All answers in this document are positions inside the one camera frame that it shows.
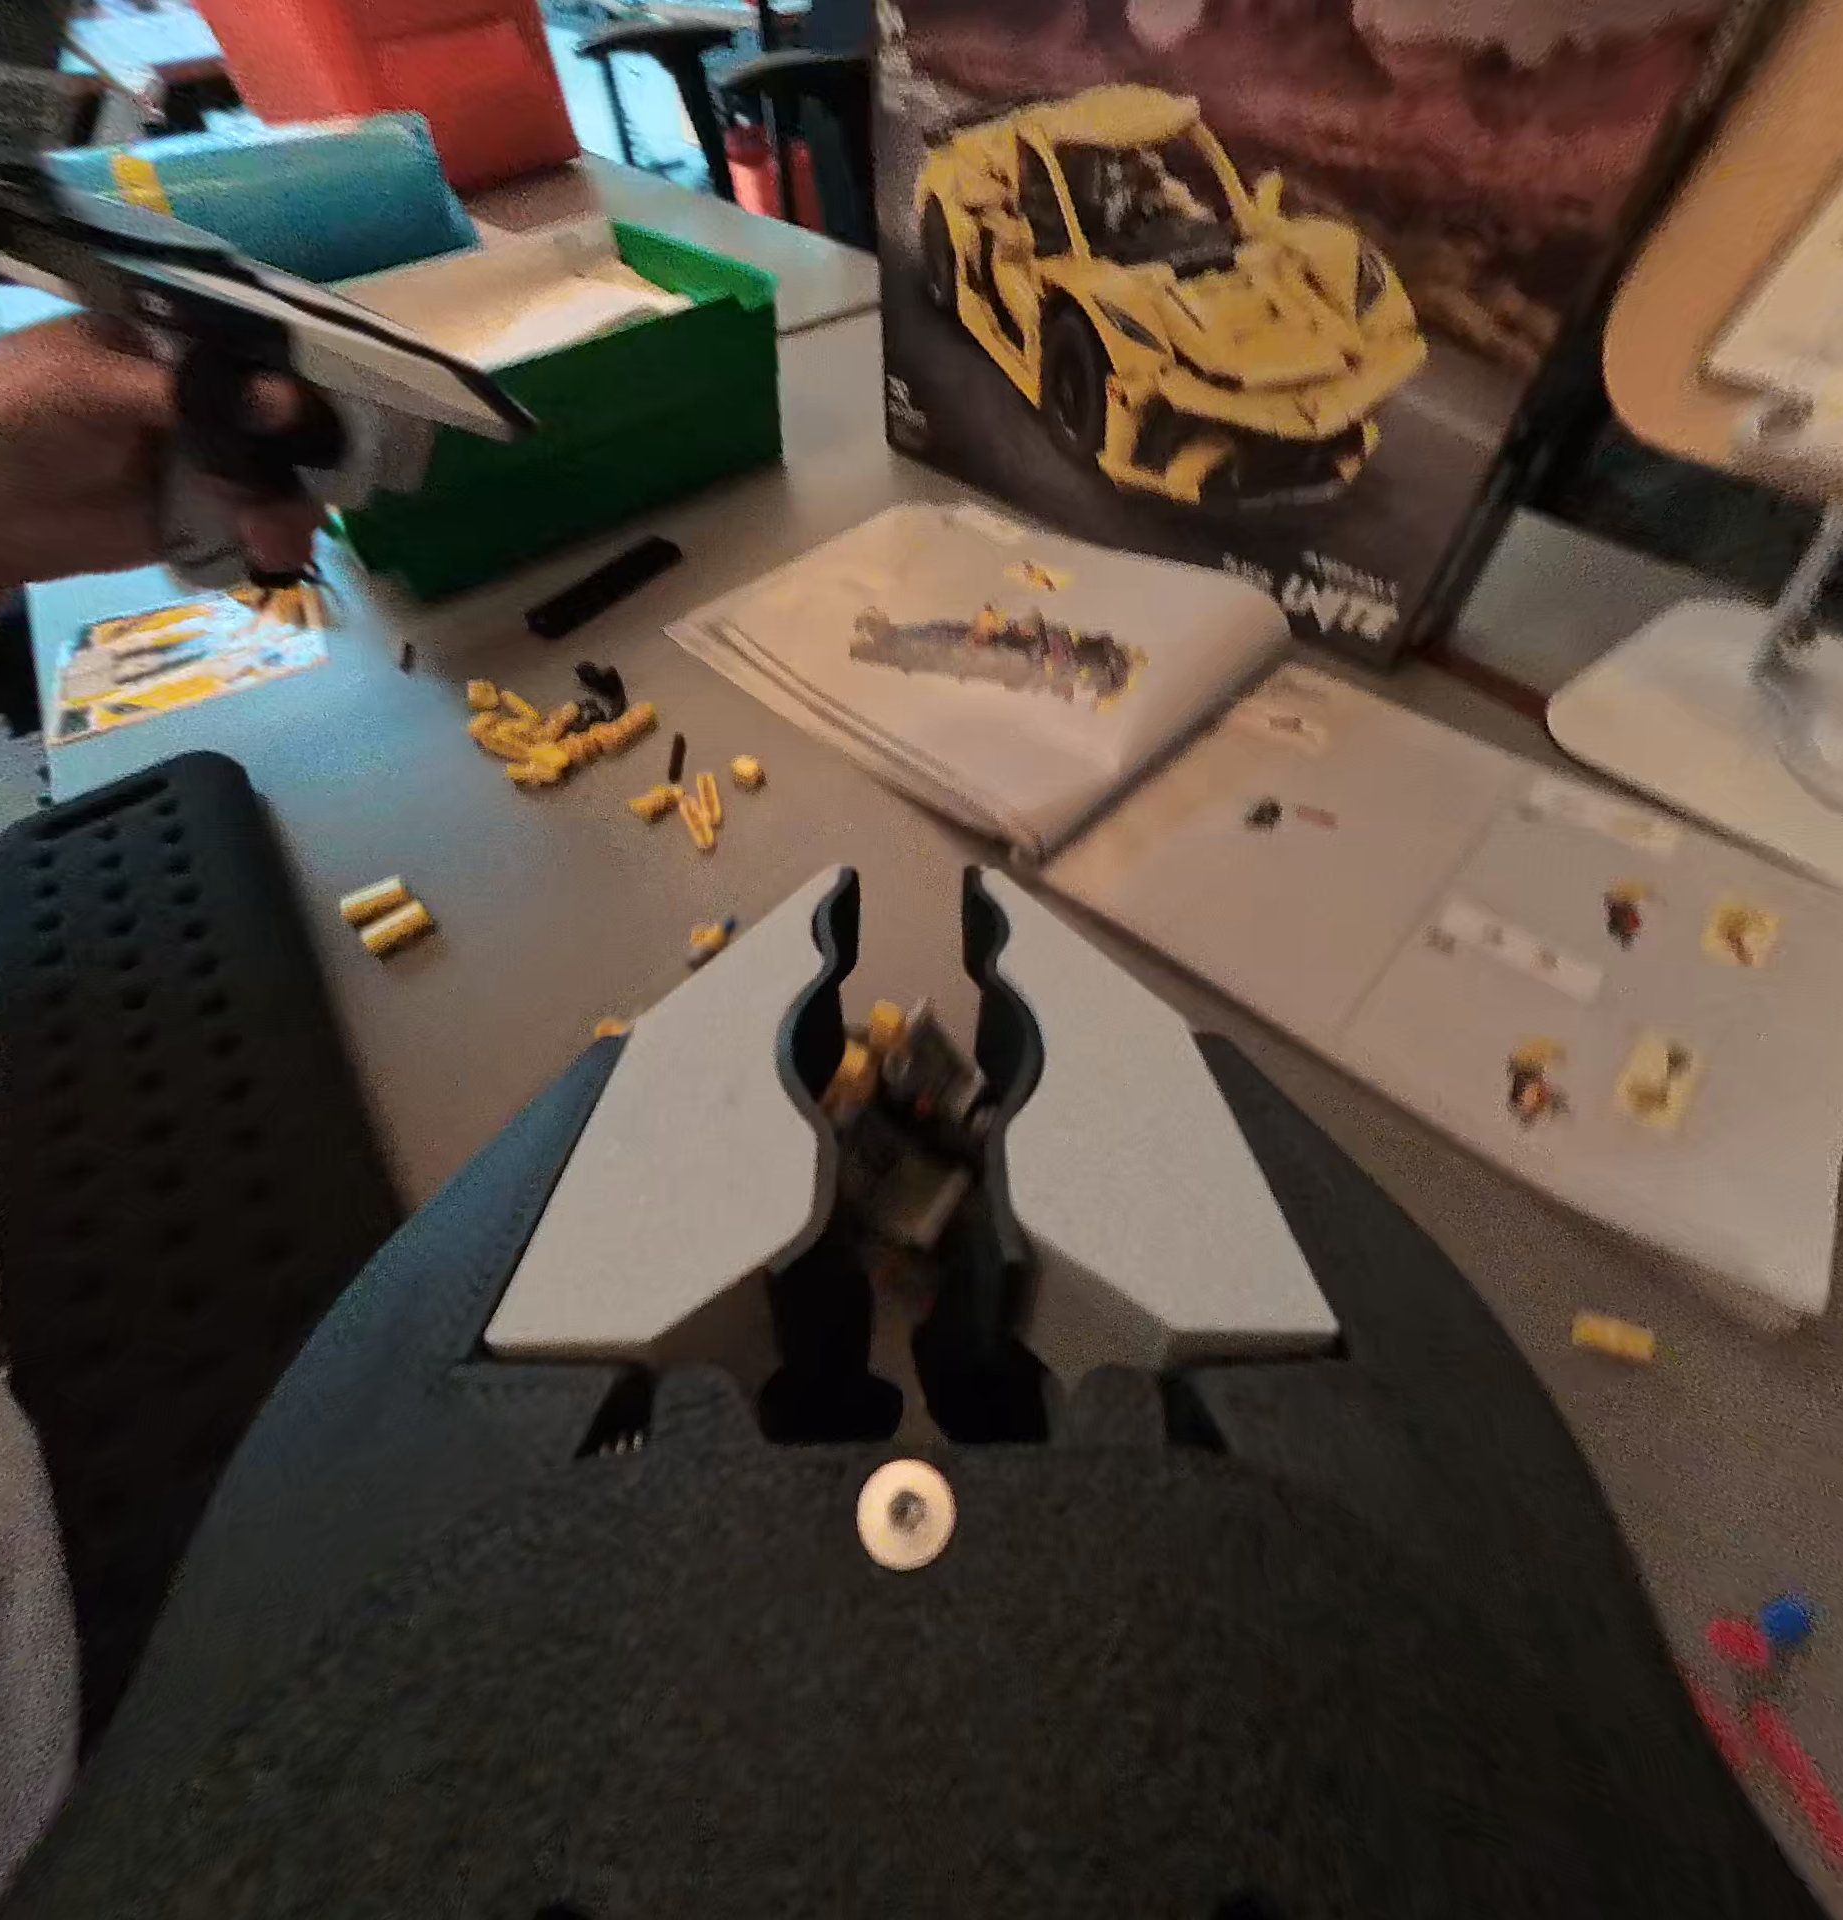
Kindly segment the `green plastic box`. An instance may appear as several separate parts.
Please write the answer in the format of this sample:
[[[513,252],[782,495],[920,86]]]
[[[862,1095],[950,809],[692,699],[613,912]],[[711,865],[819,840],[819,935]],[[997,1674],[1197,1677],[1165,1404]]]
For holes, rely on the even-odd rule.
[[[344,509],[371,571],[418,599],[451,597],[780,461],[777,279],[613,225],[628,263],[694,307],[491,372],[536,429],[513,443],[440,431],[418,493]]]

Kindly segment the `lego car chassis model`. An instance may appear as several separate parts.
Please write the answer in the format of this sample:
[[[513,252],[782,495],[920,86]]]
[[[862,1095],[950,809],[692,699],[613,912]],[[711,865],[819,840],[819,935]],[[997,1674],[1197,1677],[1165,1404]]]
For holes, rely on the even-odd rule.
[[[879,999],[847,1026],[821,1109],[838,1140],[842,1245],[874,1302],[917,1329],[988,1232],[998,1098],[933,1001]]]

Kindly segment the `person's left hand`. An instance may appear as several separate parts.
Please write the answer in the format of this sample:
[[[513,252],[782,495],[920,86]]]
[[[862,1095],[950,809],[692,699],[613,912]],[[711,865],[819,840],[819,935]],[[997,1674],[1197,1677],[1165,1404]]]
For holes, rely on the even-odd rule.
[[[173,378],[74,315],[0,336],[0,608],[27,585],[166,564]]]

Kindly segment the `pile of yellow lego pieces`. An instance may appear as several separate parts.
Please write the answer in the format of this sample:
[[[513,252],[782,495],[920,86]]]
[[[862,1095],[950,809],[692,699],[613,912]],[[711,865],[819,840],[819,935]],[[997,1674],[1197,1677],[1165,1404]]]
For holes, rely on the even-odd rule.
[[[661,719],[651,702],[630,702],[616,716],[596,701],[542,708],[484,676],[469,678],[464,693],[469,742],[523,789],[558,786],[589,765],[623,757],[649,738]]]

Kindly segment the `lego instruction booklet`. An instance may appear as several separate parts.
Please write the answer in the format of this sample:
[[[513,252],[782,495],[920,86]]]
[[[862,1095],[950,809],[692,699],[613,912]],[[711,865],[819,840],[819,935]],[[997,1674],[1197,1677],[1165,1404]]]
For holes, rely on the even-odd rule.
[[[1827,1314],[1843,892],[1292,660],[1258,585],[971,503],[667,630],[1469,1152]]]

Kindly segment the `black perforated panel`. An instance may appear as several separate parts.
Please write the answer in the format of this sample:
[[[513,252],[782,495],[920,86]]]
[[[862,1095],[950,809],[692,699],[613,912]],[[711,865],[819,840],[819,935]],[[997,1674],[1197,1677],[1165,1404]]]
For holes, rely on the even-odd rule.
[[[233,759],[166,759],[0,834],[0,1346],[61,1516],[82,1751],[243,1436],[397,1225]]]

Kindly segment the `scattered small lego pieces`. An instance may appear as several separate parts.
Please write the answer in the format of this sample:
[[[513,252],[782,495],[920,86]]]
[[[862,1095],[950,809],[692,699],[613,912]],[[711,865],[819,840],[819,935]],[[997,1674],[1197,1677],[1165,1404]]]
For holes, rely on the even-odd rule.
[[[1700,1595],[1683,1677],[1777,1839],[1843,1904],[1843,1605],[1806,1585]]]

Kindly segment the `black lego brick beam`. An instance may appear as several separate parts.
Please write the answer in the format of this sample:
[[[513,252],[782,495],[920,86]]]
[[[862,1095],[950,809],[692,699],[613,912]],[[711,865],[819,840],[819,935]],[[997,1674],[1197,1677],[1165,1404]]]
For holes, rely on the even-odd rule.
[[[618,608],[648,585],[684,564],[684,548],[664,536],[648,536],[623,547],[605,564],[554,592],[525,611],[525,630],[542,640],[560,640]]]

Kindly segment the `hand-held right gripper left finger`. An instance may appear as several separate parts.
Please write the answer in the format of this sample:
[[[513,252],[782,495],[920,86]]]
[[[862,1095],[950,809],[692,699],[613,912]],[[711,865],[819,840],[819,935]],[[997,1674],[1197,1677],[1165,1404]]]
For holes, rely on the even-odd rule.
[[[491,1356],[709,1365],[788,1442],[903,1425],[821,1106],[859,909],[852,865],[814,872],[601,1045],[609,1073],[484,1326]]]

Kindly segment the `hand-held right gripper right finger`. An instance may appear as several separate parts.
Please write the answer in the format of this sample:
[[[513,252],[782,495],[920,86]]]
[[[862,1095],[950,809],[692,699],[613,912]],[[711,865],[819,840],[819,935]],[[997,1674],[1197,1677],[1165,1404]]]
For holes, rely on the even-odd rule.
[[[1190,1021],[997,868],[961,882],[988,1097],[917,1331],[959,1443],[1032,1443],[1101,1370],[1330,1356],[1342,1336]]]

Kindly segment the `white board stand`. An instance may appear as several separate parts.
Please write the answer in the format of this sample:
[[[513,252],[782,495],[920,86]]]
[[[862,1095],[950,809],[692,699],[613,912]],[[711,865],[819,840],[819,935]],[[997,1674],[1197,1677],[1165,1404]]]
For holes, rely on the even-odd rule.
[[[1820,611],[1838,561],[1830,508],[1773,605],[1658,612],[1550,699],[1558,750],[1843,892],[1843,632]]]

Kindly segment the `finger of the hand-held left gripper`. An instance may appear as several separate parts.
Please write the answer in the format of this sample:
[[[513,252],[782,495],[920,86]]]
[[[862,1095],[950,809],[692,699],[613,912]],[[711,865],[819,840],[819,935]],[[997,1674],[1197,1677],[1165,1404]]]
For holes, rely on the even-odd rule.
[[[75,300],[160,347],[296,374],[405,419],[503,443],[536,429],[494,374],[404,323],[166,212],[66,188],[46,168],[0,168],[0,279]]]

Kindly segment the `yellow car leaflet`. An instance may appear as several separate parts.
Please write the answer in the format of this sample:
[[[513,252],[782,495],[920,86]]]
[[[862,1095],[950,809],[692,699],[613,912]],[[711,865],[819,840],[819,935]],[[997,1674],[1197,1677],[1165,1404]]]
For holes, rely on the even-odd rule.
[[[302,585],[191,594],[82,625],[46,706],[49,750],[126,731],[329,660],[337,601]]]

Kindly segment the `lego set box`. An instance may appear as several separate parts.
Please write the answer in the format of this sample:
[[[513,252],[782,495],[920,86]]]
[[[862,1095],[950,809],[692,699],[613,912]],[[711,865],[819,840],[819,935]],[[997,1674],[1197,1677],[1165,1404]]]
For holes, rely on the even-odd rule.
[[[1386,668],[1788,3],[877,6],[894,449]]]

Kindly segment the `orange plastic case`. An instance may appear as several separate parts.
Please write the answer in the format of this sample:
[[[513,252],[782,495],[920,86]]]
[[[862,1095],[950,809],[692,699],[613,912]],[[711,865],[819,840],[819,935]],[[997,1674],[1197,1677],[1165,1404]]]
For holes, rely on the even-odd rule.
[[[414,114],[466,195],[582,157],[538,1],[197,1],[269,125]]]

